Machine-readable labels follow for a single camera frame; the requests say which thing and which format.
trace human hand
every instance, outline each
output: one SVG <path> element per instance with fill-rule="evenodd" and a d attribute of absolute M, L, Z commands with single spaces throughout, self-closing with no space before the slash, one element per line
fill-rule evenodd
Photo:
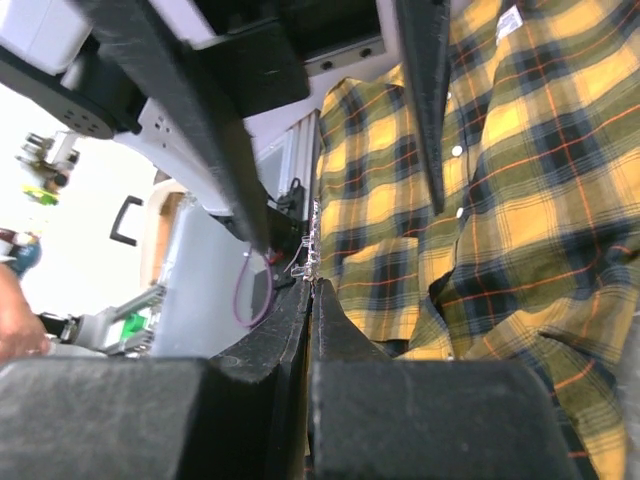
<path fill-rule="evenodd" d="M 44 326 L 26 302 L 0 307 L 0 363 L 16 357 L 45 355 L 49 348 Z"/>

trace white robot part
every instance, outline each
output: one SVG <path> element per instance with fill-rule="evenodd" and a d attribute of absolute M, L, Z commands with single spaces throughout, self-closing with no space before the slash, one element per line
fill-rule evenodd
<path fill-rule="evenodd" d="M 50 75 L 67 69 L 90 31 L 66 0 L 0 2 L 0 43 Z"/>
<path fill-rule="evenodd" d="M 230 215 L 227 202 L 207 167 L 153 100 L 147 101 L 138 122 L 142 126 L 139 134 L 122 133 L 114 140 L 141 153 L 164 173 L 187 186 L 210 214 Z"/>

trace white wall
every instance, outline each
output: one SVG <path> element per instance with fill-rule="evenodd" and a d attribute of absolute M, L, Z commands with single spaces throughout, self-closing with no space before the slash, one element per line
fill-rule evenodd
<path fill-rule="evenodd" d="M 0 226 L 10 228 L 27 214 L 20 192 L 19 152 L 29 132 L 53 135 L 64 126 L 30 100 L 0 85 Z M 77 142 L 80 161 L 60 204 L 47 209 L 43 258 L 27 273 L 23 288 L 35 312 L 97 313 L 139 290 L 138 248 L 109 240 L 116 213 L 127 195 L 143 200 L 155 168 L 140 154 L 111 141 Z M 121 233 L 139 238 L 143 209 L 131 207 Z"/>

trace black mount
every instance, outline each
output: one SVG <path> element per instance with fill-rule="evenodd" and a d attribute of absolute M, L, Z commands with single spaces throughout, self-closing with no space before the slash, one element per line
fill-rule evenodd
<path fill-rule="evenodd" d="M 284 258 L 289 258 L 295 253 L 305 231 L 305 222 L 302 220 L 306 207 L 304 196 L 305 188 L 298 178 L 291 182 L 289 191 L 278 199 L 271 198 L 265 192 L 265 198 L 273 204 L 273 206 L 267 205 L 269 248 Z M 247 241 L 238 228 L 237 220 L 234 217 L 217 215 L 211 215 L 211 217 L 220 222 L 238 240 Z"/>

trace black handle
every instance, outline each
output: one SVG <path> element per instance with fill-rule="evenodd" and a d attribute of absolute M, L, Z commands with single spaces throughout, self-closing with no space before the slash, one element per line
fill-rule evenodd
<path fill-rule="evenodd" d="M 122 203 L 122 206 L 120 207 L 120 210 L 118 211 L 118 215 L 116 215 L 116 220 L 113 222 L 113 226 L 111 227 L 111 233 L 109 234 L 109 238 L 111 240 L 115 240 L 116 242 L 124 243 L 125 245 L 131 245 L 132 247 L 135 247 L 136 245 L 138 245 L 138 242 L 135 239 L 118 233 L 118 230 L 120 230 L 120 224 L 122 223 L 122 219 L 127 213 L 127 209 L 129 208 L 129 205 L 142 206 L 142 200 L 139 199 L 138 197 L 134 197 L 133 195 L 129 195 L 127 198 L 125 198 L 124 202 Z"/>

